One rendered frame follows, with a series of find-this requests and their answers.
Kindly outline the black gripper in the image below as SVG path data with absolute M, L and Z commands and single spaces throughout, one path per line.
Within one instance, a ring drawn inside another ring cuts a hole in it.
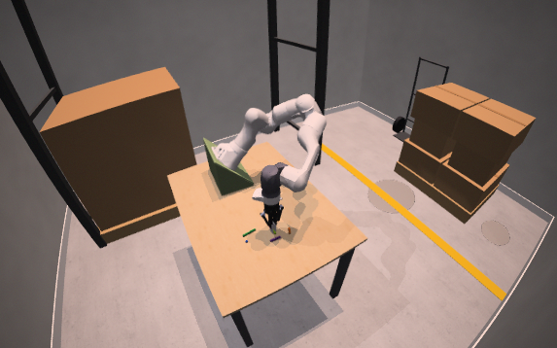
M 264 219 L 265 223 L 270 227 L 270 231 L 273 233 L 273 229 L 276 231 L 276 225 L 277 225 L 277 222 L 280 221 L 281 214 L 282 214 L 282 211 L 284 209 L 284 206 L 282 204 L 279 205 L 279 202 L 275 205 L 263 204 L 263 206 L 264 206 L 264 209 L 263 209 L 263 212 L 260 213 L 260 215 Z M 269 215 L 268 220 L 267 220 L 265 214 Z

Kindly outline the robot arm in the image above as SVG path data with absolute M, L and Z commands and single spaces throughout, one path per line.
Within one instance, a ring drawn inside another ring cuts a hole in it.
M 264 167 L 261 171 L 261 188 L 254 191 L 253 200 L 267 205 L 277 204 L 283 199 L 280 197 L 282 185 L 293 192 L 305 190 L 320 152 L 319 140 L 327 124 L 314 98 L 310 94 L 303 94 L 296 100 L 289 100 L 275 106 L 269 114 L 251 108 L 245 114 L 244 126 L 237 137 L 229 144 L 219 144 L 219 148 L 211 148 L 217 160 L 235 171 L 242 158 L 256 143 L 259 131 L 263 134 L 271 134 L 281 123 L 300 116 L 305 121 L 297 133 L 297 141 L 307 152 L 304 164 L 300 169 L 283 162 Z

